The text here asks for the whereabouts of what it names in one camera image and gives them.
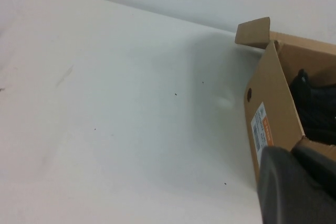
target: black shoe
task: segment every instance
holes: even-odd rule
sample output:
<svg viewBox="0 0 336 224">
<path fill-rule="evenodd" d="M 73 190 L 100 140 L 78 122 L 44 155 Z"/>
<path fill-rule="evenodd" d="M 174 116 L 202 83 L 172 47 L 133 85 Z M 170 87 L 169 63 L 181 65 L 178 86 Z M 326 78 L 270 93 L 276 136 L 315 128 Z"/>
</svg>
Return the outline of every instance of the black shoe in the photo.
<svg viewBox="0 0 336 224">
<path fill-rule="evenodd" d="M 312 87 L 301 69 L 289 86 L 306 136 L 336 144 L 336 85 Z"/>
</svg>

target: open cardboard box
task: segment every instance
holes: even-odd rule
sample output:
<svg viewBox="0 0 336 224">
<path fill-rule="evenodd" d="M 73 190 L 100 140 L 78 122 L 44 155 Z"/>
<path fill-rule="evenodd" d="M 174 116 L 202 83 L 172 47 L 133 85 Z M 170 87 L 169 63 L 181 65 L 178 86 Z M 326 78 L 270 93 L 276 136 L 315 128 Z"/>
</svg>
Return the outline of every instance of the open cardboard box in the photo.
<svg viewBox="0 0 336 224">
<path fill-rule="evenodd" d="M 270 18 L 240 24 L 237 44 L 265 52 L 245 91 L 248 137 L 256 178 L 262 148 L 301 144 L 336 161 L 336 146 L 305 137 L 288 85 L 304 69 L 315 86 L 336 83 L 336 45 L 270 31 Z"/>
</svg>

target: box flap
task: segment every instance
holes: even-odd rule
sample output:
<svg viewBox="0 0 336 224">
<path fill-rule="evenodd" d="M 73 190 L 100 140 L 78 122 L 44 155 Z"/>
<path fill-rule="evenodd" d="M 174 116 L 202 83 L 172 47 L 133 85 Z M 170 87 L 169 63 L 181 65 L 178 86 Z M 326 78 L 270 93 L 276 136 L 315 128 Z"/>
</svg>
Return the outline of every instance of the box flap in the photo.
<svg viewBox="0 0 336 224">
<path fill-rule="evenodd" d="M 336 45 L 270 31 L 270 18 L 260 18 L 238 25 L 235 43 L 265 49 L 271 41 L 336 55 Z"/>
<path fill-rule="evenodd" d="M 257 151 L 260 146 L 255 141 L 252 121 L 258 116 L 256 112 L 261 104 L 264 105 L 263 114 L 267 116 L 267 132 L 272 138 L 272 144 L 291 151 L 305 133 L 273 41 L 268 44 L 260 59 L 244 97 L 247 134 L 256 177 L 259 174 Z"/>
<path fill-rule="evenodd" d="M 235 43 L 265 49 L 270 41 L 270 24 L 270 18 L 266 17 L 238 25 Z"/>
</svg>

